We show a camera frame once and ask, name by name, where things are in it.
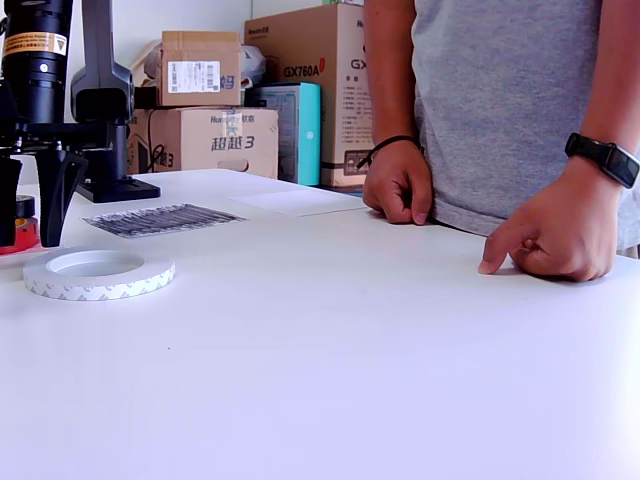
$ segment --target sheet of paper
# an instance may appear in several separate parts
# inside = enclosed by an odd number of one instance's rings
[[[244,218],[190,204],[145,208],[84,218],[94,227],[122,238],[138,238],[162,233],[185,232],[239,222]]]
[[[357,197],[315,189],[245,195],[231,197],[231,200],[294,217],[364,208],[362,200]]]

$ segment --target black robotic arm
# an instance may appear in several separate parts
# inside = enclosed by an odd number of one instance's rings
[[[71,82],[77,123],[64,123],[73,0],[5,0],[0,79],[0,246],[15,242],[21,163],[38,167],[41,242],[60,244],[76,189],[96,203],[155,198],[157,187],[127,176],[131,72],[114,61],[111,0],[83,0],[85,67]]]

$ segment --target double-sided tape roll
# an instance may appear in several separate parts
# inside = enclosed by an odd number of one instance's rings
[[[24,267],[28,290],[70,301],[105,301],[144,295],[167,286],[175,263],[117,250],[68,248],[37,257]]]

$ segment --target barcode label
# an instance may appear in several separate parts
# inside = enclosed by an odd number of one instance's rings
[[[169,62],[169,93],[220,92],[220,62]]]

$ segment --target gray t-shirt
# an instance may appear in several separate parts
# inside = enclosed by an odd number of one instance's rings
[[[601,0],[416,0],[416,118],[436,220],[489,235],[564,170],[596,60]],[[618,246],[640,244],[640,189]]]

